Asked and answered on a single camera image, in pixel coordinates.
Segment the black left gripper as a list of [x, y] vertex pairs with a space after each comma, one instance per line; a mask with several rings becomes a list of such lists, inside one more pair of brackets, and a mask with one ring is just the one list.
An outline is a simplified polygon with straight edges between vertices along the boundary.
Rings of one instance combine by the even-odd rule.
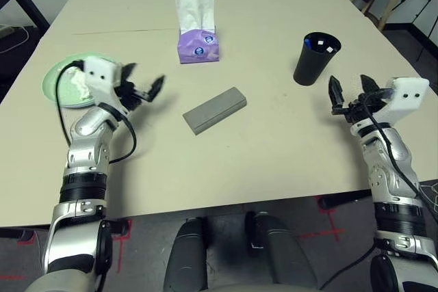
[[127, 81], [132, 74], [136, 63], [129, 63], [122, 67], [120, 85], [115, 88], [115, 93], [118, 96], [121, 104], [128, 111], [134, 111], [142, 102], [153, 102], [157, 95], [161, 92], [165, 82], [165, 76], [162, 75], [151, 84], [148, 92], [141, 92], [135, 89], [134, 83]]

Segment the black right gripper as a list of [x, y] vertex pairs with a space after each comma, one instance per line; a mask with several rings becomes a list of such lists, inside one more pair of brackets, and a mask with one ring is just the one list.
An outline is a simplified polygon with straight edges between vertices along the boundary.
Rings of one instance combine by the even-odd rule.
[[328, 95], [332, 104], [331, 113], [343, 115], [350, 124], [365, 120], [369, 118], [370, 114], [374, 114], [386, 106], [386, 102], [383, 101], [386, 91], [380, 91], [375, 80], [367, 75], [360, 75], [360, 79], [363, 93], [358, 96], [358, 99], [350, 102], [347, 107], [344, 107], [340, 82], [334, 76], [330, 76], [328, 82]]

